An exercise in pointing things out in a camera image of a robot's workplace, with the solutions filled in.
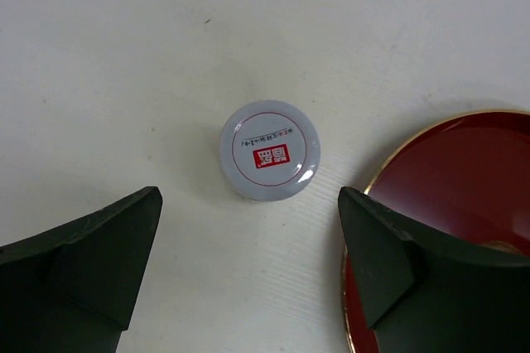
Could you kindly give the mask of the red round tray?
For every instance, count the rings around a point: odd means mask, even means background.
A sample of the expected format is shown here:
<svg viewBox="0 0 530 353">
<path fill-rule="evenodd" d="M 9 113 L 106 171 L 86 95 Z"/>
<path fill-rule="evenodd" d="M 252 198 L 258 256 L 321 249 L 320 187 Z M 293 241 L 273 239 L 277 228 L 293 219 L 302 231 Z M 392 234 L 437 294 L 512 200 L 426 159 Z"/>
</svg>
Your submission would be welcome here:
<svg viewBox="0 0 530 353">
<path fill-rule="evenodd" d="M 484 111 L 438 123 L 406 141 L 361 192 L 445 234 L 529 259 L 529 116 Z M 342 279 L 350 349 L 382 352 L 346 243 Z"/>
</svg>

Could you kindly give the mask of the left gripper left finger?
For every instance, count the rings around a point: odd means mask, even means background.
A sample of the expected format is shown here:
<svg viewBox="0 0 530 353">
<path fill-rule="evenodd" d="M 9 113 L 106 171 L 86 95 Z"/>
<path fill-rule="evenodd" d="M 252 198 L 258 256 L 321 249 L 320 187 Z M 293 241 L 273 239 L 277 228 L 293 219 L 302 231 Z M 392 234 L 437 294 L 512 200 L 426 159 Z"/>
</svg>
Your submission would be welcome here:
<svg viewBox="0 0 530 353">
<path fill-rule="evenodd" d="M 1 248 L 3 352 L 115 352 L 130 325 L 162 196 L 147 186 Z"/>
</svg>

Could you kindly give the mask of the dark sauce jar white lid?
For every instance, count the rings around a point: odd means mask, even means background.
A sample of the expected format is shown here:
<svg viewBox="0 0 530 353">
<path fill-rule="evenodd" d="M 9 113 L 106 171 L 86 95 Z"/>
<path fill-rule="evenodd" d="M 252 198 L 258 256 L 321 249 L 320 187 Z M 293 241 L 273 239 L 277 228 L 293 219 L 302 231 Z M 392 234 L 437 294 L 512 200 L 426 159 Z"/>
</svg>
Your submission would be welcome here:
<svg viewBox="0 0 530 353">
<path fill-rule="evenodd" d="M 244 105 L 225 123 L 220 165 L 232 187 L 253 201 L 281 201 L 303 191 L 320 163 L 314 124 L 278 100 Z"/>
</svg>

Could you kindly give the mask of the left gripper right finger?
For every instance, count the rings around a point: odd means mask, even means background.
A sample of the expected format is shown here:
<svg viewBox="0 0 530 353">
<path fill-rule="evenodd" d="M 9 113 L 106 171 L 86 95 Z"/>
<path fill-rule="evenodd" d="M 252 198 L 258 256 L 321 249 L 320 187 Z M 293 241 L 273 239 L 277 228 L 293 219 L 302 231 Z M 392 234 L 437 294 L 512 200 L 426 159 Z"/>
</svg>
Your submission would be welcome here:
<svg viewBox="0 0 530 353">
<path fill-rule="evenodd" d="M 352 187 L 338 207 L 380 351 L 528 351 L 528 257 L 445 234 Z"/>
</svg>

